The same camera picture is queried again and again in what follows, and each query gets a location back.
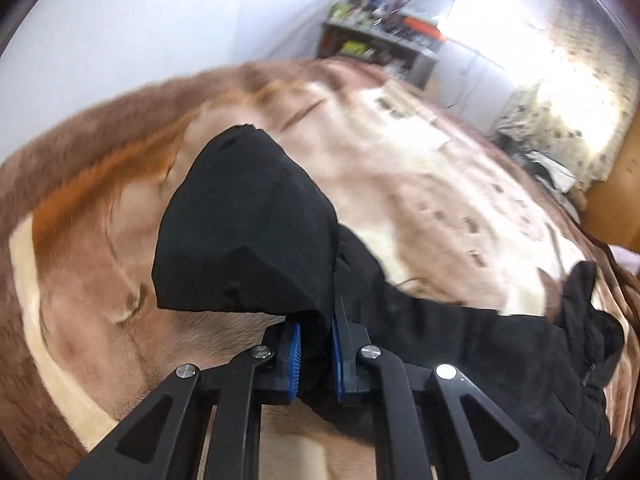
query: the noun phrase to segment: fleece blanket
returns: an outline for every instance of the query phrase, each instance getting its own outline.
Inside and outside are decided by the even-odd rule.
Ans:
[[[221,68],[97,105],[0,167],[0,430],[34,480],[63,476],[178,365],[228,362],[273,322],[159,310],[162,213],[199,151],[264,129],[416,296],[554,319],[572,265],[600,267],[593,304],[625,348],[606,389],[635,428],[640,285],[523,171],[468,126],[344,60]],[[267,408],[264,479],[374,478],[372,447],[297,403]]]

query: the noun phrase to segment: metal pivot screw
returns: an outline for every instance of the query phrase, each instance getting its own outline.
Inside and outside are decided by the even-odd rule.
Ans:
[[[271,349],[265,345],[258,345],[251,348],[251,356],[256,359],[266,359],[271,355]]]
[[[180,365],[175,369],[175,374],[181,379],[187,379],[196,373],[196,367],[190,364]]]
[[[375,345],[366,345],[360,349],[362,357],[366,357],[367,359],[376,359],[380,357],[381,353],[380,348]]]
[[[440,378],[451,380],[458,374],[458,370],[455,366],[444,363],[436,366],[436,374]]]

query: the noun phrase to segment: green object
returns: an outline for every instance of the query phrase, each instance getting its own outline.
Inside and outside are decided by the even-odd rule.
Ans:
[[[340,54],[347,54],[349,56],[364,56],[364,53],[369,49],[369,45],[361,43],[360,41],[346,41],[340,49]]]
[[[351,11],[350,4],[345,4],[343,2],[335,2],[331,6],[329,17],[332,20],[344,20],[346,19],[350,11]]]

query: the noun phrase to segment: white wall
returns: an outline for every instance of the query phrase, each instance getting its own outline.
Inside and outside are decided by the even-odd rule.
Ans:
[[[555,0],[505,0],[519,6],[528,20],[537,27],[548,22]],[[427,18],[446,15],[453,0],[415,0],[413,10]],[[459,115],[478,129],[489,133],[502,107],[515,88],[514,82],[501,68],[483,58],[466,76],[461,76],[475,56],[470,50],[454,42],[445,42],[440,51],[440,61],[431,75],[430,91],[443,106],[456,101],[461,88],[464,97],[452,106]]]
[[[246,60],[313,56],[335,0],[40,0],[0,57],[0,160],[99,100]]]

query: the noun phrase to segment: shelf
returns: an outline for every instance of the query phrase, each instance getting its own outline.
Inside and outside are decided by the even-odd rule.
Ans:
[[[407,50],[411,50],[412,52],[422,54],[423,56],[430,58],[433,62],[436,62],[440,59],[440,57],[433,50],[430,50],[424,46],[420,46],[413,41],[407,41],[403,38],[398,38],[397,36],[389,34],[384,30],[379,30],[372,27],[364,27],[363,25],[356,25],[355,23],[347,23],[342,20],[324,20],[324,25],[326,27],[341,28],[342,30],[352,30],[353,32],[365,34],[366,36],[385,41],[389,44],[401,46],[403,48],[406,48]]]

